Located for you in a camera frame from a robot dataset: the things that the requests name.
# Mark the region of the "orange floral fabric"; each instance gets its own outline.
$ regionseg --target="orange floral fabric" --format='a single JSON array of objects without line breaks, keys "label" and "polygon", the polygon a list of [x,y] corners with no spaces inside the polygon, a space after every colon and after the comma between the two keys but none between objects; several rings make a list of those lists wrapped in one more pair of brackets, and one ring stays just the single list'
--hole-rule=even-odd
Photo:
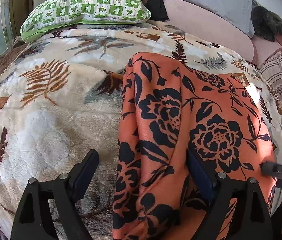
[{"label": "orange floral fabric", "polygon": [[[125,68],[114,239],[191,239],[207,204],[186,166],[186,150],[232,179],[255,177],[271,207],[271,138],[235,74],[208,74],[177,60],[137,53]],[[218,239],[229,228],[235,200]]]}]

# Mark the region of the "green and white pillow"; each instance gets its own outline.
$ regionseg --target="green and white pillow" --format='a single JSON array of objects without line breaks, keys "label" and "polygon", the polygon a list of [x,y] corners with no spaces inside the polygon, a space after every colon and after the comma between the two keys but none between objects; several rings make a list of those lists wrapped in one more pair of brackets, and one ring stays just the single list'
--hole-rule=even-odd
[{"label": "green and white pillow", "polygon": [[136,24],[150,19],[141,0],[47,0],[36,7],[21,27],[25,42],[72,24]]}]

